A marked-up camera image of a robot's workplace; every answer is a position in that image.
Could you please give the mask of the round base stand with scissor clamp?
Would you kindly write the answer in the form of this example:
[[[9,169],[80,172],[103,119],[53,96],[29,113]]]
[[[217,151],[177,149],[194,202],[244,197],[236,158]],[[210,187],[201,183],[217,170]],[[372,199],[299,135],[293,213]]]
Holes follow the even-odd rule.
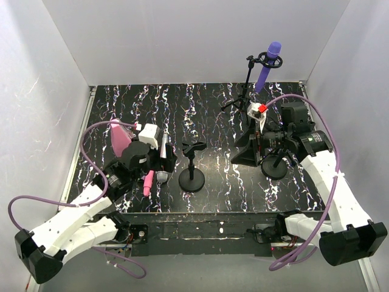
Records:
[[[269,153],[260,163],[261,171],[264,176],[270,179],[282,179],[288,172],[288,164],[292,167],[296,166],[296,161],[292,157],[292,153],[286,148],[277,149],[276,152]]]

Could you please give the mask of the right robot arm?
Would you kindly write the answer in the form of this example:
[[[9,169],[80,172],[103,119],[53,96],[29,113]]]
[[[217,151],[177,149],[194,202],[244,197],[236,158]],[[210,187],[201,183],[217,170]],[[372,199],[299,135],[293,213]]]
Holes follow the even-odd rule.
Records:
[[[247,116],[252,125],[236,142],[240,151],[232,164],[261,168],[264,176],[282,179],[287,174],[285,157],[292,165],[300,164],[311,177],[325,210],[319,220],[299,210],[277,215],[274,236],[297,237],[304,242],[295,250],[274,261],[276,271],[300,262],[298,256],[313,244],[332,266],[371,257],[388,235],[382,222],[375,223],[363,210],[340,171],[339,152],[329,131],[315,131],[308,109],[302,102],[281,106],[282,127],[265,130],[267,105],[251,103]]]

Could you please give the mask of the round base stand with clip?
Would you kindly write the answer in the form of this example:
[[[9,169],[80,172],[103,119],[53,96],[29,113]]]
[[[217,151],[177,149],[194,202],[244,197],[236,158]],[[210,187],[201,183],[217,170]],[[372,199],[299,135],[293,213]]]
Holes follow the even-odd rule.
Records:
[[[184,192],[195,193],[203,188],[205,176],[201,170],[195,167],[193,160],[196,151],[203,151],[206,148],[207,144],[205,142],[182,143],[183,155],[189,159],[188,167],[181,171],[179,175],[179,186]]]

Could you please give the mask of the silver microphone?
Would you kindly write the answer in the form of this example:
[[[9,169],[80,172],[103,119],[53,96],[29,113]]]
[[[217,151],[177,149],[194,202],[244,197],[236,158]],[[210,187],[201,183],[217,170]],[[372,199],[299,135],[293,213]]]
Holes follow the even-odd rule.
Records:
[[[162,145],[160,147],[161,169],[156,172],[156,178],[158,183],[166,183],[169,175],[172,172],[170,158],[172,158],[172,148],[169,143],[169,135],[164,133],[162,136]]]

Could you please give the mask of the purple microphone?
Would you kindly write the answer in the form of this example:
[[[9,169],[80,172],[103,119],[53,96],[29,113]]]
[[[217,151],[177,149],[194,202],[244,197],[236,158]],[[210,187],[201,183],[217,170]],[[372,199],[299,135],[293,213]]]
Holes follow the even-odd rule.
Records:
[[[280,57],[281,47],[281,43],[274,41],[269,45],[266,52],[259,54],[257,60],[260,64],[263,65],[263,68],[255,85],[256,93],[260,93],[260,91],[263,89],[270,70],[277,69],[282,66],[283,60]]]

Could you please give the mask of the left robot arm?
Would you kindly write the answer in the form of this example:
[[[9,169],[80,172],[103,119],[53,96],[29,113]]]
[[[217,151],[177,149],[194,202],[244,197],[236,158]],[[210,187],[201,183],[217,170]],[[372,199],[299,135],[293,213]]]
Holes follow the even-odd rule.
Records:
[[[70,206],[31,231],[20,229],[15,235],[16,252],[36,283],[48,282],[71,258],[99,243],[124,241],[130,223],[117,211],[95,223],[87,222],[132,190],[149,171],[173,172],[176,160],[169,143],[153,149],[141,141],[132,142],[121,157],[106,164]]]

